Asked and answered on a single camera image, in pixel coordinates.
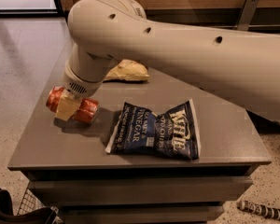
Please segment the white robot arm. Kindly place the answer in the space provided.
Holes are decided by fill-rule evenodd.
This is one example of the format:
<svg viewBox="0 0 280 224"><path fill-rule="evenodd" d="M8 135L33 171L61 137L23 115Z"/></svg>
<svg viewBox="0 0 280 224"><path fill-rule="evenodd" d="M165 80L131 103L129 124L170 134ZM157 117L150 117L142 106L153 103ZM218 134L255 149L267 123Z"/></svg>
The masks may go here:
<svg viewBox="0 0 280 224"><path fill-rule="evenodd" d="M124 59L239 105L280 125L280 35L150 21L134 0L80 0L63 84L90 97Z"/></svg>

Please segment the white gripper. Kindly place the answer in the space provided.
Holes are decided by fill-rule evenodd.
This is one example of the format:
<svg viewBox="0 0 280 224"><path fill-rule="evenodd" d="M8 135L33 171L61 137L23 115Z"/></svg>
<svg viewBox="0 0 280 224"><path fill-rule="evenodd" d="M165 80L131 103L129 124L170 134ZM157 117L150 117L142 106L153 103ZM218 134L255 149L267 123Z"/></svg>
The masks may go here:
<svg viewBox="0 0 280 224"><path fill-rule="evenodd" d="M81 97L93 96L101 86L101 82L84 81L67 69L63 71L62 84L65 90L59 99L55 117L63 121L68 121L78 111Z"/></svg>

